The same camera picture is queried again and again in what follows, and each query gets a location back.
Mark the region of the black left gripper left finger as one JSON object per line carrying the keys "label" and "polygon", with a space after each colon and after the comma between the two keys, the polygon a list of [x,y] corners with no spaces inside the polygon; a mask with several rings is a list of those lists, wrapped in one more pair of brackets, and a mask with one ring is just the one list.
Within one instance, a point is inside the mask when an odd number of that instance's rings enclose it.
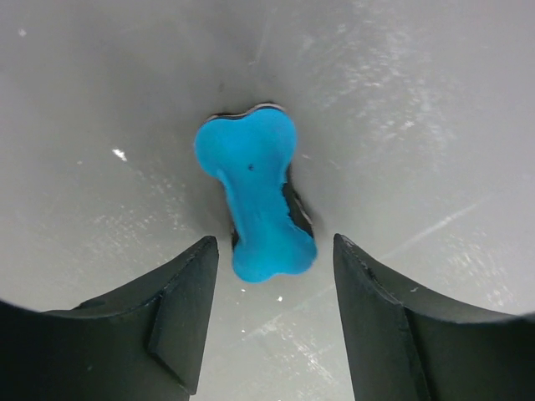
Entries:
{"label": "black left gripper left finger", "polygon": [[187,400],[196,394],[217,278],[204,236],[71,310],[1,305],[4,400]]}

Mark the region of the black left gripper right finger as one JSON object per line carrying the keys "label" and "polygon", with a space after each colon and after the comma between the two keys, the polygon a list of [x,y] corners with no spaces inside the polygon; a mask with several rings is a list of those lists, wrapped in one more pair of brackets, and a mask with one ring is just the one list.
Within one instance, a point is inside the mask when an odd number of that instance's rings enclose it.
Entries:
{"label": "black left gripper right finger", "polygon": [[358,400],[531,400],[534,316],[442,295],[335,235],[334,280]]}

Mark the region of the blue bone-shaped eraser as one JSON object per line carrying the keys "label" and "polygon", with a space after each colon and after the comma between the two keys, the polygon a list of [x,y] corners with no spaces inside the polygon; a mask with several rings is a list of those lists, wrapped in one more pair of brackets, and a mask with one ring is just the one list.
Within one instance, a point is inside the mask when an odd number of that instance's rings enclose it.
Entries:
{"label": "blue bone-shaped eraser", "polygon": [[291,182],[294,122],[273,103],[218,114],[196,133],[201,168],[219,180],[232,218],[232,268],[245,282],[299,275],[318,249],[311,220]]}

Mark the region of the whiteboard with orange frame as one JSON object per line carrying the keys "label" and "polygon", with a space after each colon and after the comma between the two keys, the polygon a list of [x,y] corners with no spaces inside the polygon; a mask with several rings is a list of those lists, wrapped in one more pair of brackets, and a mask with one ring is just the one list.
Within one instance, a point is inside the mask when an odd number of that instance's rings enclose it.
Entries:
{"label": "whiteboard with orange frame", "polygon": [[[298,127],[318,259],[253,285],[193,140],[264,102]],[[196,398],[351,400],[337,233],[420,286],[533,311],[533,2],[2,2],[3,300],[70,309],[213,235]]]}

